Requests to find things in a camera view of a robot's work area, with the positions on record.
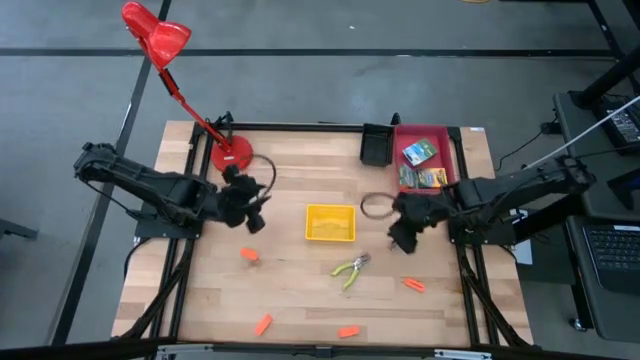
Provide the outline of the green handled pliers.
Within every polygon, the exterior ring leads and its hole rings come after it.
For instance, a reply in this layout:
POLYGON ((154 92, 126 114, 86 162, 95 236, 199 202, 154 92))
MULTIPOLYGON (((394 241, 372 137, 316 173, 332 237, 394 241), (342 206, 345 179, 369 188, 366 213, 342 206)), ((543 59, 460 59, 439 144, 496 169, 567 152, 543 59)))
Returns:
POLYGON ((362 253, 361 255, 359 255, 358 257, 354 258, 350 262, 341 264, 341 265, 337 266, 336 268, 334 268, 330 272, 330 275, 332 277, 337 277, 342 272, 349 270, 350 271, 349 276, 348 276, 347 280, 342 285, 342 290, 346 291, 356 281, 356 279, 358 278, 362 268, 365 265, 367 265, 370 262, 370 260, 371 260, 371 255, 369 253, 367 253, 367 252, 362 253))

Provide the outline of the black keyboard device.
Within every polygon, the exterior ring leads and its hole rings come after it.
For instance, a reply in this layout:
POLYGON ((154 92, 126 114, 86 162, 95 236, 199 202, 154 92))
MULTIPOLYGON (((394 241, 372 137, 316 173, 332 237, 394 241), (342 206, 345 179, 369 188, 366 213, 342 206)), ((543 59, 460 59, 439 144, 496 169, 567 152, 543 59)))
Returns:
MULTIPOLYGON (((596 104, 594 113, 605 118, 626 104, 624 96, 604 96, 596 104)), ((627 147, 628 151, 640 147, 640 118, 634 106, 630 106, 601 125, 614 147, 627 147)))

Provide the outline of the black crossbar with silver brackets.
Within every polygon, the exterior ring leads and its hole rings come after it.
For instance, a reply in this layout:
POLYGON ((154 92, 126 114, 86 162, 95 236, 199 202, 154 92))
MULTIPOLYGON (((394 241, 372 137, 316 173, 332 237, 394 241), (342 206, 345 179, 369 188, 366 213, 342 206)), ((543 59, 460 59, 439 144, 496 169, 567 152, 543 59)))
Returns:
POLYGON ((189 352, 285 354, 330 359, 338 356, 406 356, 448 360, 623 360, 622 358, 546 351, 535 347, 480 344, 470 348, 288 345, 261 343, 177 343, 173 338, 116 339, 104 342, 0 350, 0 360, 132 360, 189 352))

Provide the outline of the red desk lamp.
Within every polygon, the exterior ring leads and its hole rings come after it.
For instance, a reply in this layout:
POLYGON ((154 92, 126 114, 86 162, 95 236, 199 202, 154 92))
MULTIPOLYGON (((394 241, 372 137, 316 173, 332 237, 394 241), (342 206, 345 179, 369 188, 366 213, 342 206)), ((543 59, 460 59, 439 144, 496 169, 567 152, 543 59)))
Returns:
POLYGON ((214 167, 220 171, 230 165, 239 169, 247 168, 253 159, 253 149, 245 137, 233 134, 232 114, 226 112, 214 122, 200 116, 188 104, 168 70, 168 65, 188 43, 191 29, 179 23, 160 20, 136 1, 125 3, 121 8, 121 16, 143 53, 158 71, 169 95, 213 138, 210 160, 214 167))

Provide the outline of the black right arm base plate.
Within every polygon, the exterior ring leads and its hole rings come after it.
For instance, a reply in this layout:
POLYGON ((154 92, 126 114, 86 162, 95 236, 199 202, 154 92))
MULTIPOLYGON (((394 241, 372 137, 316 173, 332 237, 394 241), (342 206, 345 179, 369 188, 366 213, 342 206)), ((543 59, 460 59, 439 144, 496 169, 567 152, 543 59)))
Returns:
POLYGON ((514 226, 500 221, 471 228, 461 220, 449 220, 447 226, 454 244, 511 246, 517 243, 514 226))

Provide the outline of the black plastic basket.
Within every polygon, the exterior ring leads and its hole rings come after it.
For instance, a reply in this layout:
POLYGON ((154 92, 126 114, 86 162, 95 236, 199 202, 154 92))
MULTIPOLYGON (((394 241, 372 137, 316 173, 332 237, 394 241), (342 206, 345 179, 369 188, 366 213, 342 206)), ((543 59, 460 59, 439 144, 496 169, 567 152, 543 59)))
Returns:
POLYGON ((365 123, 363 125, 360 161, 364 165, 386 167, 392 163, 394 127, 365 123))

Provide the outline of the black aluminium rig frame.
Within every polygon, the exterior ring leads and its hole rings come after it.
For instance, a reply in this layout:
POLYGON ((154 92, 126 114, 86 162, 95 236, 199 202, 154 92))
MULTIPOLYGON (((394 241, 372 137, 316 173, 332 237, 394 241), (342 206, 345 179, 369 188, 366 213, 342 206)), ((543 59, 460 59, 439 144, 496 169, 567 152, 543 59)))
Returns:
POLYGON ((262 214, 265 228, 250 234, 207 223, 194 241, 152 239, 131 258, 112 331, 129 330, 149 306, 162 278, 184 251, 192 259, 182 286, 172 293, 155 333, 183 342, 466 347, 476 341, 503 344, 504 338, 468 297, 460 278, 456 248, 445 225, 426 230, 412 255, 388 247, 384 211, 395 187, 392 167, 359 161, 362 129, 342 124, 242 124, 242 135, 260 159, 250 173, 272 182, 262 214), (305 238, 310 204, 352 205, 354 242, 305 238), (240 254, 256 250, 258 261, 240 254), (350 271, 330 272, 362 253, 371 255, 356 281, 342 290, 350 271), (404 285, 413 278, 417 292, 404 285), (254 328, 273 318, 262 336, 254 328), (338 330, 360 333, 339 338, 338 330))

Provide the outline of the black stand foot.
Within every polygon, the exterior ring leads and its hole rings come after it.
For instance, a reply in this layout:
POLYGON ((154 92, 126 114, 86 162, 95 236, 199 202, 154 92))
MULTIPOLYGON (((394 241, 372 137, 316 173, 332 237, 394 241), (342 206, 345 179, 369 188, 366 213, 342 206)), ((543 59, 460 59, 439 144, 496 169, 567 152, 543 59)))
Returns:
POLYGON ((37 238, 38 231, 0 218, 0 240, 5 236, 15 235, 25 239, 37 238))

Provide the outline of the pink plastic tray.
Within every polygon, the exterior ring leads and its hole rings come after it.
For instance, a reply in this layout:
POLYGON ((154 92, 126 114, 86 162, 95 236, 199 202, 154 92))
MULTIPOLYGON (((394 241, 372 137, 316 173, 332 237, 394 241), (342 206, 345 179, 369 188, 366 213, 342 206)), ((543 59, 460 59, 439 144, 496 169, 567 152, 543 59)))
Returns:
POLYGON ((445 185, 441 188, 401 188, 399 185, 398 168, 402 164, 410 166, 416 172, 423 168, 445 168, 448 178, 447 185, 454 182, 454 166, 449 144, 449 135, 446 127, 436 125, 397 125, 394 130, 393 141, 394 147, 392 159, 396 168, 397 185, 401 192, 437 194, 446 186, 445 185), (421 165, 412 166, 402 154, 402 150, 421 139, 429 140, 437 148, 438 153, 421 165))

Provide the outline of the black side cart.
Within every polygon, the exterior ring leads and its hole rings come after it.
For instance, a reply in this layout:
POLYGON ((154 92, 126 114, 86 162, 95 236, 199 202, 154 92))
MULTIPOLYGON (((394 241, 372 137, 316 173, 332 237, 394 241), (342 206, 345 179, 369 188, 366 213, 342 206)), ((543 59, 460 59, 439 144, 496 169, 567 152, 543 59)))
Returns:
MULTIPOLYGON (((640 151, 620 154, 592 110, 575 106, 570 93, 556 94, 553 102, 567 152, 597 178, 589 190, 571 199, 578 207, 571 216, 640 223, 640 151)), ((591 282, 579 264, 567 220, 565 228, 579 275, 574 287, 577 318, 604 339, 640 343, 640 296, 610 292, 591 282)))

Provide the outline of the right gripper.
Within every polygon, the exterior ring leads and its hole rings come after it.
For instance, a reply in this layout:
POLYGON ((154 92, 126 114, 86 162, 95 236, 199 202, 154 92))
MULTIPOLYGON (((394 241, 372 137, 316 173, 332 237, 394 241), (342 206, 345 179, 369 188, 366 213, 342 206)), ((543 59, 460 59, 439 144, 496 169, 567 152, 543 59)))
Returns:
POLYGON ((426 227, 435 227, 450 217, 450 199, 443 193, 428 195, 401 192, 394 200, 394 210, 400 214, 400 218, 389 227, 389 249, 400 249, 399 239, 404 234, 403 251, 413 254, 417 246, 417 233, 422 233, 426 227))

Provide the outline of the black laptop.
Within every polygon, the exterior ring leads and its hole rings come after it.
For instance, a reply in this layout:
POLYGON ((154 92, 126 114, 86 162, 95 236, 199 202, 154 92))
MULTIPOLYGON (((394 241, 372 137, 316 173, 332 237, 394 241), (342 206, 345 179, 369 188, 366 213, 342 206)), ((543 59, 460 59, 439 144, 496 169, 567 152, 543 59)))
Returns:
POLYGON ((567 227, 591 282, 610 292, 640 296, 640 223, 570 216, 567 227))

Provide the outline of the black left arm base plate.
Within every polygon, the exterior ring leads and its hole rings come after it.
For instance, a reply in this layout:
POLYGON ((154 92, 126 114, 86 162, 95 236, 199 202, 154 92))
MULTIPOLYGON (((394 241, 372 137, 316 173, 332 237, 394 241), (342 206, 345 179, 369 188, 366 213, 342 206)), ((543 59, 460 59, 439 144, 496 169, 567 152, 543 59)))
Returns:
POLYGON ((140 218, 137 220, 135 236, 140 238, 199 238, 203 224, 203 221, 195 221, 186 226, 175 225, 161 218, 153 206, 144 202, 140 209, 140 218))

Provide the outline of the yellow plastic basket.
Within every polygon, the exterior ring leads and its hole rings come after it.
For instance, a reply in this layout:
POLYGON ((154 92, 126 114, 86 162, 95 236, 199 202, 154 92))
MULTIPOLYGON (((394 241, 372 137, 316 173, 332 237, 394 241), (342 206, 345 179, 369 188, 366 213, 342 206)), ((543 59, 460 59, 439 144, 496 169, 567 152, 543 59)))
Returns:
POLYGON ((308 205, 305 238, 309 241, 354 242, 356 239, 355 207, 329 204, 308 205))

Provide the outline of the black diagonal stand post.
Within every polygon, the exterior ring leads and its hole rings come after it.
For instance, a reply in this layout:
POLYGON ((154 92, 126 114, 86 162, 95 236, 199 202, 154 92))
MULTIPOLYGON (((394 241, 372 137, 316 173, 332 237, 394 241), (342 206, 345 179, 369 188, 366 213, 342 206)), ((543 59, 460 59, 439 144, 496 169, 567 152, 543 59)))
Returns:
POLYGON ((573 104, 581 109, 587 109, 598 102, 609 90, 618 85, 623 79, 632 75, 640 68, 640 45, 624 56, 606 73, 595 80, 582 91, 570 92, 573 104))

